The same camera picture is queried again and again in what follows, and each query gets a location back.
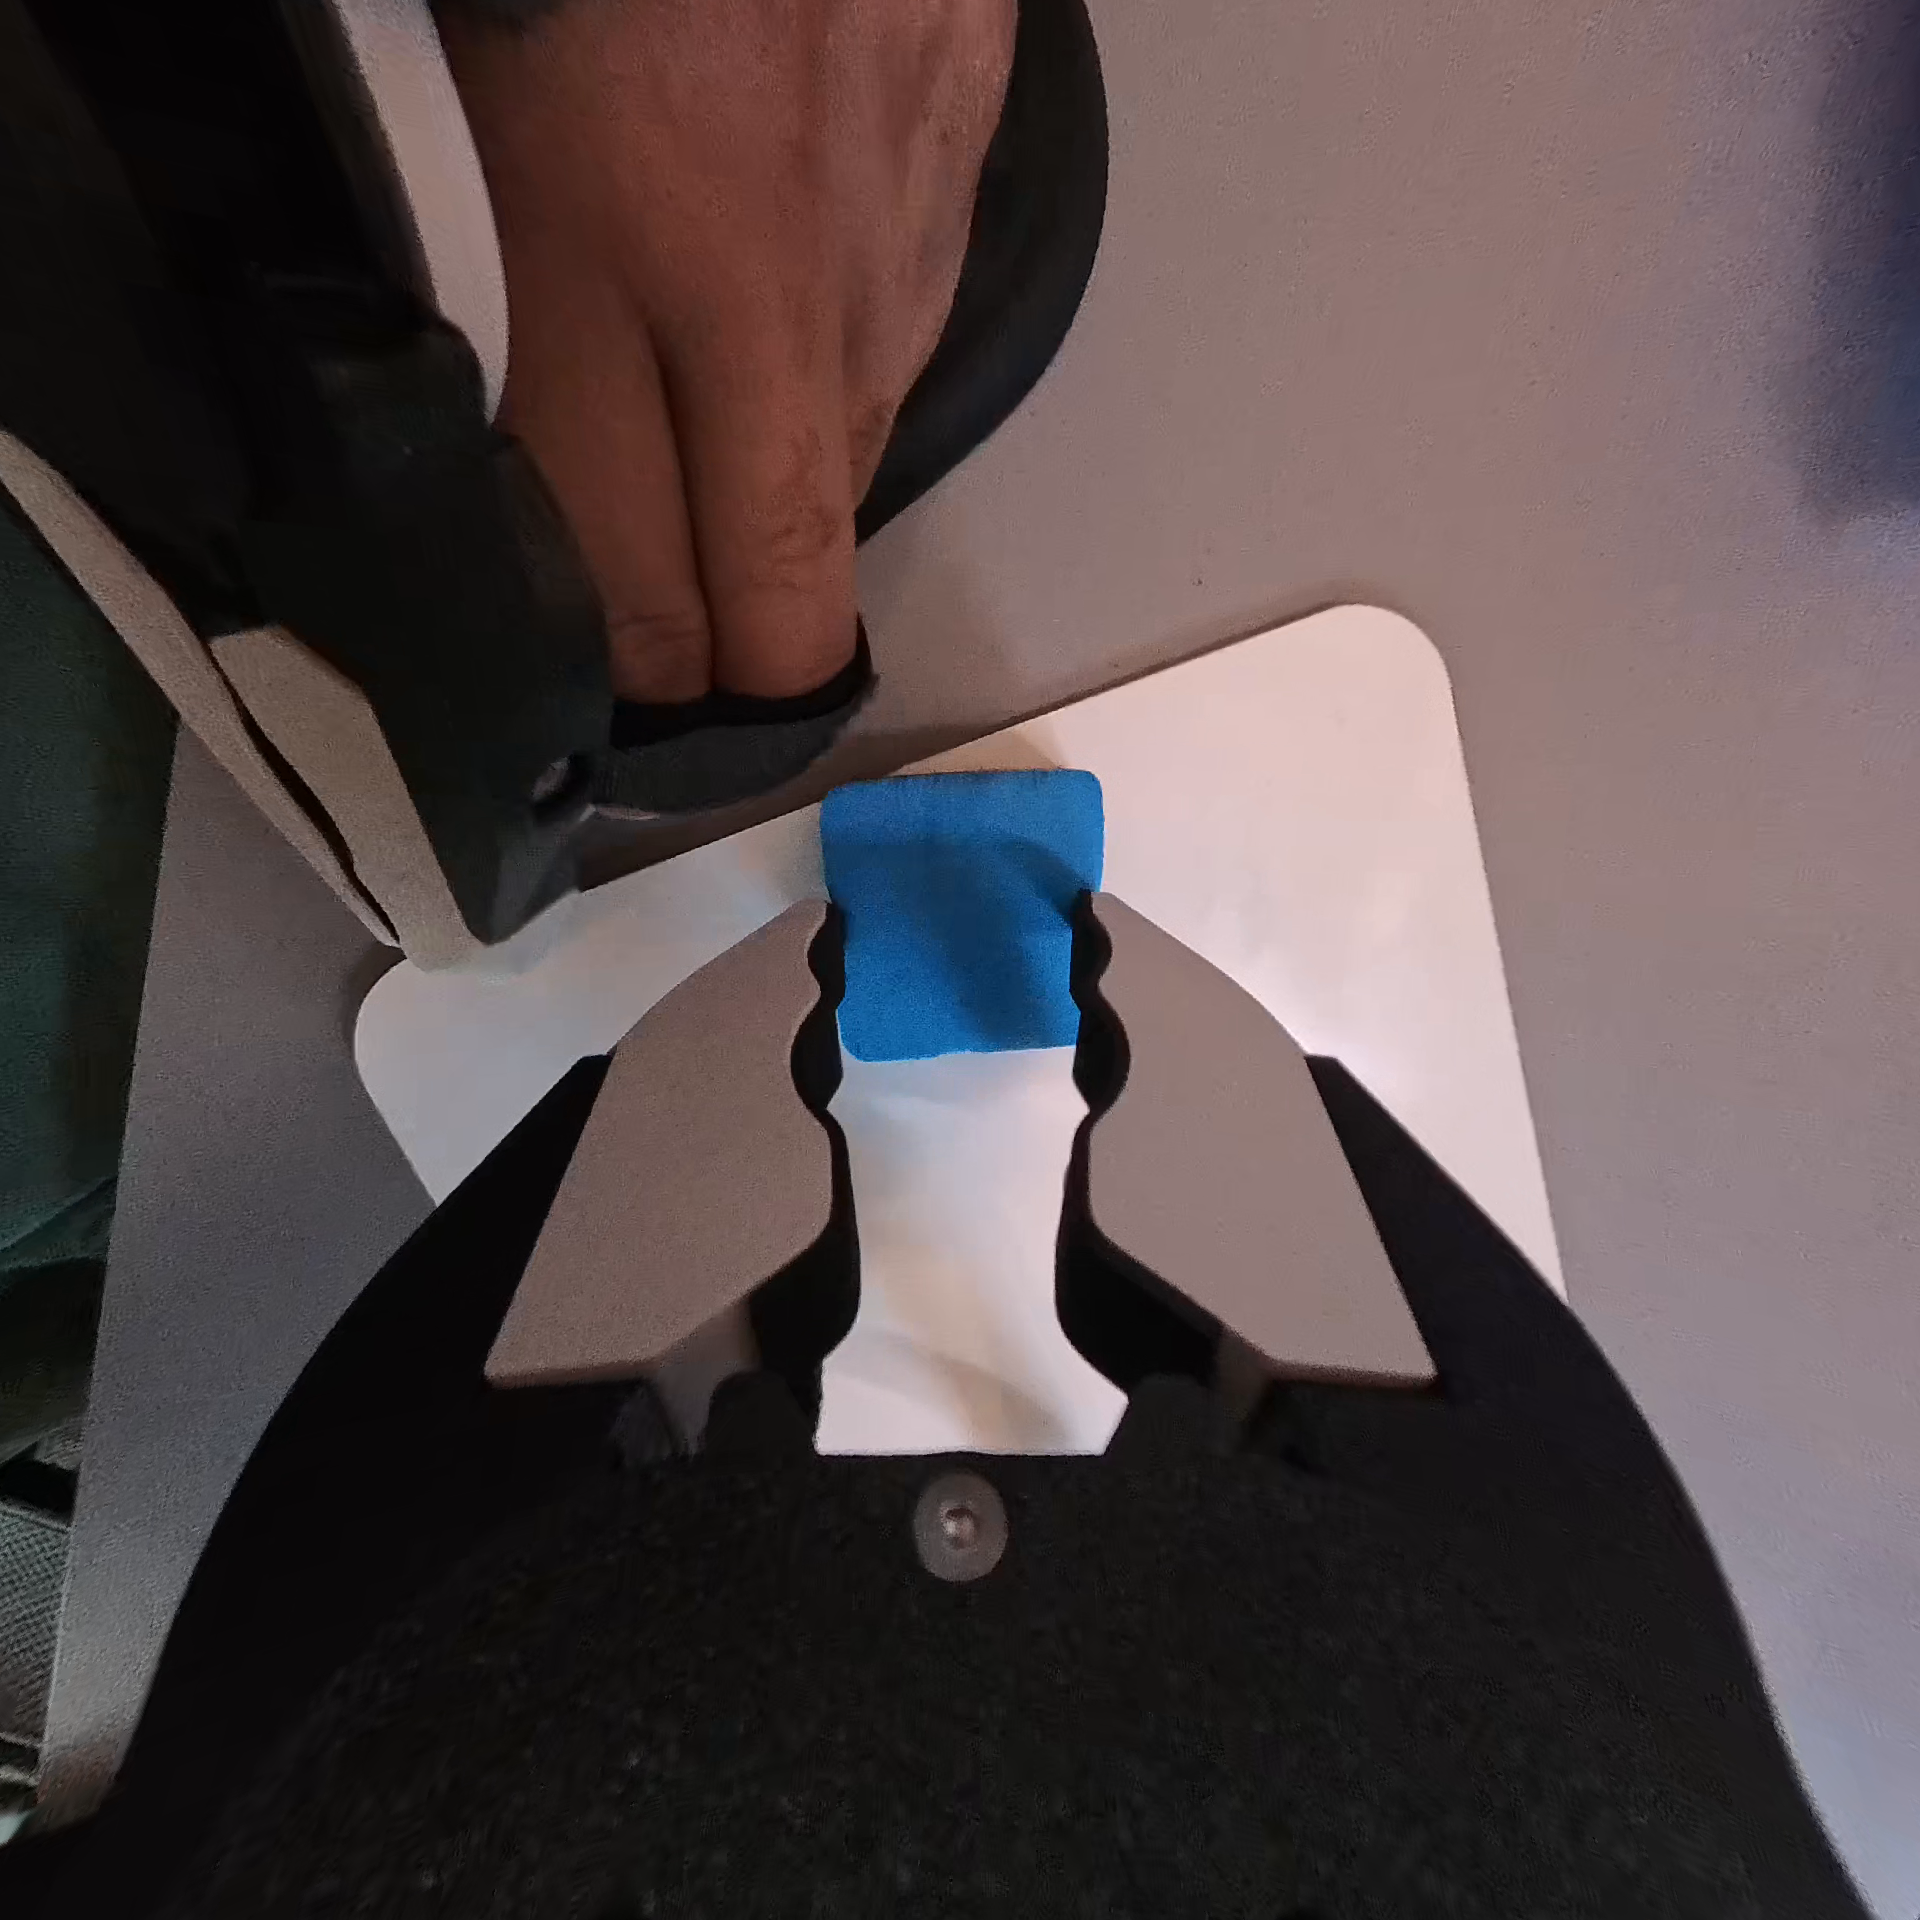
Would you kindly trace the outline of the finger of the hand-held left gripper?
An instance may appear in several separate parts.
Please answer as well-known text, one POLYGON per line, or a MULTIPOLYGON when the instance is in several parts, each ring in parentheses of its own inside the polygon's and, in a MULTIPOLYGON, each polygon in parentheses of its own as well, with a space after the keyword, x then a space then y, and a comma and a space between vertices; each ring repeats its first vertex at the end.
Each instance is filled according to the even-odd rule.
POLYGON ((61 475, 3 438, 3 481, 185 730, 326 890, 420 970, 481 953, 360 686, 280 627, 203 639, 61 475))

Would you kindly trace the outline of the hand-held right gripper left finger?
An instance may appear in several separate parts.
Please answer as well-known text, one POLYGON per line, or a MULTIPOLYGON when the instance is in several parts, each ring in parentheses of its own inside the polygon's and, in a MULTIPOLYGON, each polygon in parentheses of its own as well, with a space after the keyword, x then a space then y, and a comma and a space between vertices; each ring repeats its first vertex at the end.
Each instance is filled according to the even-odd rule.
POLYGON ((486 1356, 500 1387, 641 1377, 729 1321, 816 1410, 857 1319, 857 1213, 833 1116, 843 917, 803 900, 614 1044, 486 1356))

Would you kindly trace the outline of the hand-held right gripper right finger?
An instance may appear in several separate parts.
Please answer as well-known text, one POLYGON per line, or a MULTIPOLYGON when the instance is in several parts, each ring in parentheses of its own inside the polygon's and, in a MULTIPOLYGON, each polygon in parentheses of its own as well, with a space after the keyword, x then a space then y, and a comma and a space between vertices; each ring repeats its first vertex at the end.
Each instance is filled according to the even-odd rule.
POLYGON ((1177 1377, 1426 1393, 1428 1356, 1310 1060, 1261 1001, 1113 893, 1073 910, 1080 1014, 1058 1321, 1122 1393, 1177 1377))

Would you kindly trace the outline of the white whiteboard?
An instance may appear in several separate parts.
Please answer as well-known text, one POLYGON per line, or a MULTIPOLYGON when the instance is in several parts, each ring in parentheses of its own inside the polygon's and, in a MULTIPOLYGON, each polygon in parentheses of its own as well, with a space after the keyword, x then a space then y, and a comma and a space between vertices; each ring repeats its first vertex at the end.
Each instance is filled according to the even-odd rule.
MULTIPOLYGON (((914 765, 1092 773, 1105 883, 1338 1059, 1566 1292, 1450 673, 1404 615, 1332 607, 914 765)), ((353 1055, 436 1203, 581 1059, 825 897, 819 807, 609 881, 481 957, 384 973, 353 1055)), ((1070 1346, 1051 1247, 1070 1054, 851 1063, 861 1292, 825 1453, 1092 1453, 1121 1393, 1070 1346)))

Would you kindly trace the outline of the blue whiteboard eraser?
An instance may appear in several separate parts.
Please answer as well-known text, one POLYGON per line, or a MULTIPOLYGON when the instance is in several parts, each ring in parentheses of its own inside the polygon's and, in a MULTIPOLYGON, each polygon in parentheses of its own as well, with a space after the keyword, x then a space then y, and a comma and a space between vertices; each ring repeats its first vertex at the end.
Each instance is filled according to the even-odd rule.
POLYGON ((1092 773, 843 785, 822 801, 820 846, 846 929, 849 1054, 900 1065, 1075 1044, 1073 911, 1106 852, 1092 773))

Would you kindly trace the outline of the person's left hand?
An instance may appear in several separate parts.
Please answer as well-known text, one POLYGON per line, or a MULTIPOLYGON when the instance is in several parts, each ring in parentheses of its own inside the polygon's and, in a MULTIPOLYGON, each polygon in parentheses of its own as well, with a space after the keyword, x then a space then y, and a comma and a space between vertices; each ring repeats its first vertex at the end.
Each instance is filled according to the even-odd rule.
POLYGON ((1008 3, 440 4, 510 305, 500 420, 625 703, 788 702, 857 650, 856 515, 933 356, 1008 3))

